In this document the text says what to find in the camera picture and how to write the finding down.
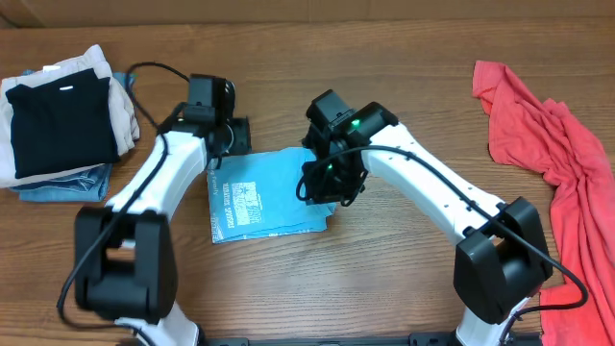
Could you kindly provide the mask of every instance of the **stack of clothes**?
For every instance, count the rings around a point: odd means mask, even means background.
[[[98,45],[80,57],[2,80],[0,187],[34,202],[97,202],[139,128],[123,74]]]

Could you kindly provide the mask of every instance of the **wood grain surface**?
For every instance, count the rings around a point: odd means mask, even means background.
[[[538,98],[565,101],[615,158],[615,22],[608,18],[8,30],[0,32],[0,76],[83,54],[94,43],[114,70],[156,61],[234,81],[235,114],[250,117],[255,152],[299,146],[310,101],[329,88],[355,108],[378,101],[468,181],[507,201],[529,199],[554,257],[554,188],[490,159],[487,116],[471,97],[475,61],[506,62]],[[137,73],[136,95],[158,121],[185,100],[181,79],[155,68]],[[154,131],[141,121],[141,133],[113,168],[110,195],[147,158]],[[56,315],[81,206],[23,203],[0,191],[0,345],[103,346],[127,335],[77,333]],[[452,285],[454,249],[412,202],[370,178],[328,223],[322,234],[212,245],[206,177],[199,177],[171,225],[179,303],[210,337],[404,335],[456,326],[463,305]],[[547,286],[561,282],[556,273]],[[72,298],[68,311],[96,321]],[[539,316],[515,329],[539,332]]]

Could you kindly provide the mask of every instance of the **blue cloth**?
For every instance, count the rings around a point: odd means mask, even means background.
[[[35,71],[25,70],[23,75],[33,73]],[[113,72],[113,78],[124,86],[125,73]],[[131,75],[131,85],[134,82],[135,75]],[[100,202],[109,191],[111,169],[111,164],[104,164],[46,182],[14,186],[11,190],[18,192],[19,200],[26,202]]]
[[[335,203],[308,206],[295,195],[313,160],[305,148],[224,158],[208,172],[213,243],[325,231]]]

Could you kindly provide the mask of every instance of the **red towel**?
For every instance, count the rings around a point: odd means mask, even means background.
[[[563,102],[541,103],[502,63],[477,62],[472,94],[490,116],[493,160],[543,173],[557,187],[551,203],[557,250],[590,293],[580,309],[541,312],[543,344],[615,345],[615,182],[603,146]],[[541,291],[540,304],[579,298],[565,278]]]

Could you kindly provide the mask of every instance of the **clothing label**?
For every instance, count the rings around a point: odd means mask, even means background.
[[[55,71],[57,69],[60,69],[60,67],[55,65],[46,65],[42,67],[43,72]]]
[[[237,225],[260,223],[260,195],[257,194],[257,183],[233,183],[233,205],[237,216]]]

